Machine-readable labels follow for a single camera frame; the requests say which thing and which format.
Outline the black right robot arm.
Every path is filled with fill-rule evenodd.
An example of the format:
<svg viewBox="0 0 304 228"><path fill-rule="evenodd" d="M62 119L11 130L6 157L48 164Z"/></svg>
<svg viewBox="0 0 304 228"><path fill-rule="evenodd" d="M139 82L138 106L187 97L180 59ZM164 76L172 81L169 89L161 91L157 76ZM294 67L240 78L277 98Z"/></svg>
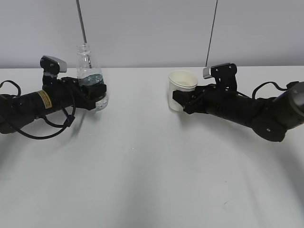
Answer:
<svg viewBox="0 0 304 228"><path fill-rule="evenodd" d="M291 82L278 97L245 97L220 91L214 84L190 92L174 91L172 98L188 114L210 114L251 128L258 136L281 142L288 130L304 123L304 84Z"/></svg>

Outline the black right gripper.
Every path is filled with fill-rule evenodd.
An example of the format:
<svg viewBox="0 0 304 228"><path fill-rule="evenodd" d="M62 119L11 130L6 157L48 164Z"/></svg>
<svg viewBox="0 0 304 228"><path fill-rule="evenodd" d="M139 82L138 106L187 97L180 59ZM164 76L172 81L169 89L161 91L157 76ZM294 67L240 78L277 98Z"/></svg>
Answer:
<svg viewBox="0 0 304 228"><path fill-rule="evenodd" d="M237 115L236 92L221 91L215 84L198 85L195 91L173 91L172 98L187 114Z"/></svg>

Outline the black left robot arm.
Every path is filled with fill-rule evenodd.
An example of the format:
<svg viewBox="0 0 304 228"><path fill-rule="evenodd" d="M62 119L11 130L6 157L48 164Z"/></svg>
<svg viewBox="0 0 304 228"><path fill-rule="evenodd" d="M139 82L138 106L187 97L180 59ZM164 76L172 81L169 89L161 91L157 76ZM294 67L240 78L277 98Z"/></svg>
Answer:
<svg viewBox="0 0 304 228"><path fill-rule="evenodd" d="M42 90L25 95L0 95L0 133L9 134L21 130L35 119L45 118L57 111L66 112L72 107L72 114L66 113L63 124L49 123L56 128L69 127L74 121L77 108L93 110L96 102L106 94L106 84L80 86L78 79L43 77Z"/></svg>

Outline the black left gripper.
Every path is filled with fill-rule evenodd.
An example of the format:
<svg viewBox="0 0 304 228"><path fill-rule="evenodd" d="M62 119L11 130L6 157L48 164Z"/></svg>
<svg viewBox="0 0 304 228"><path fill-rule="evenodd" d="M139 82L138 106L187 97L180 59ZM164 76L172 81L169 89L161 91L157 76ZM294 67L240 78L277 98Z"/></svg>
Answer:
<svg viewBox="0 0 304 228"><path fill-rule="evenodd" d="M80 86L77 78L62 77L57 80L57 111L74 106L75 108L93 110L95 99L102 99L107 92L103 83Z"/></svg>

